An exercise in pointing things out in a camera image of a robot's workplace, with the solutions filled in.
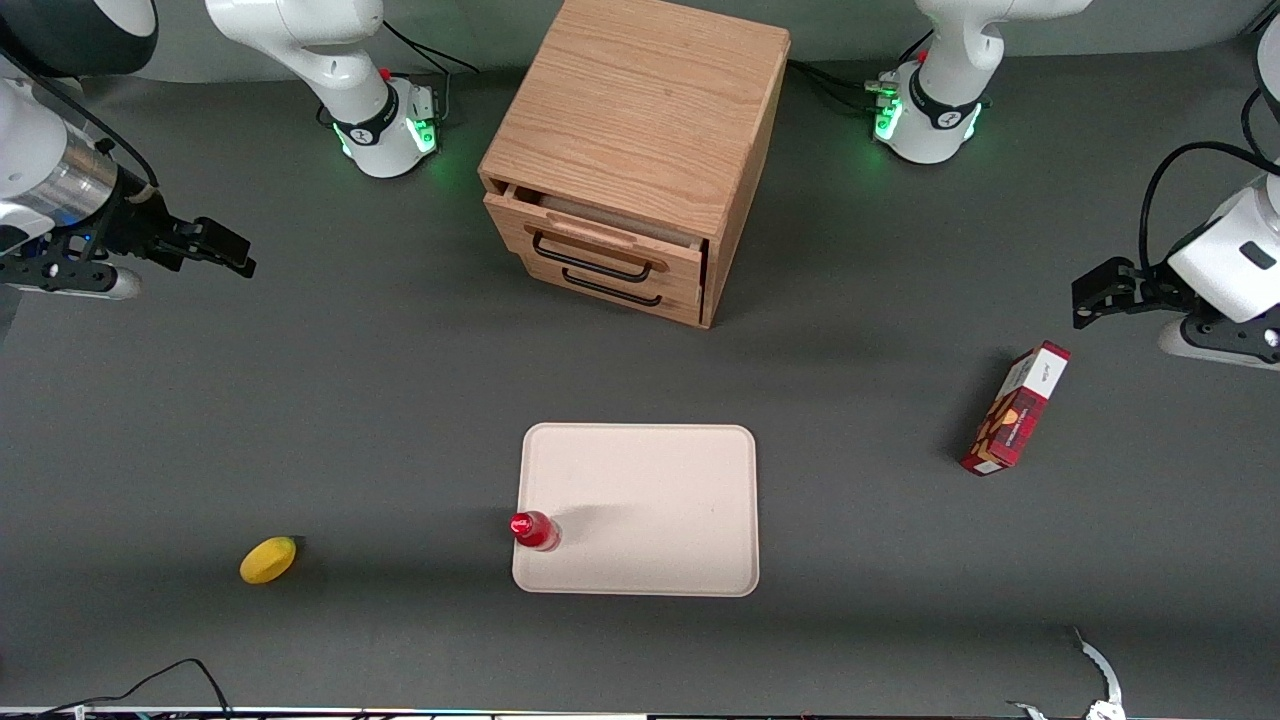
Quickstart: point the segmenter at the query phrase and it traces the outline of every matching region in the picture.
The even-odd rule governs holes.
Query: silver cylinder
[[[115,187],[118,168],[114,160],[93,149],[88,137],[65,120],[63,124],[67,128],[63,158],[40,184],[9,201],[67,227],[97,213],[106,204]]]

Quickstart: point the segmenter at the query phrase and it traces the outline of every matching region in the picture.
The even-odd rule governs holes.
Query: red box
[[[1014,361],[978,428],[978,439],[960,460],[965,470],[989,475],[1018,464],[1070,357],[1066,350],[1044,342]]]

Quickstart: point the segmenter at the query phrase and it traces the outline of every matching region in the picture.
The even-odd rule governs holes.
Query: wooden cabinet
[[[480,161],[529,274],[708,328],[773,129],[785,29],[564,0]]]

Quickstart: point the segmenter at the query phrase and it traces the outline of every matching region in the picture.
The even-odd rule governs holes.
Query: yellow fruit
[[[248,551],[241,561],[241,578],[251,585],[270,583],[293,565],[298,555],[298,543],[293,538],[278,537],[265,539]]]

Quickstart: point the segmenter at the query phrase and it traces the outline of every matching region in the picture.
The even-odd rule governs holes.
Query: red bottle
[[[536,510],[512,515],[511,534],[520,544],[539,552],[556,550],[559,544],[559,525]]]

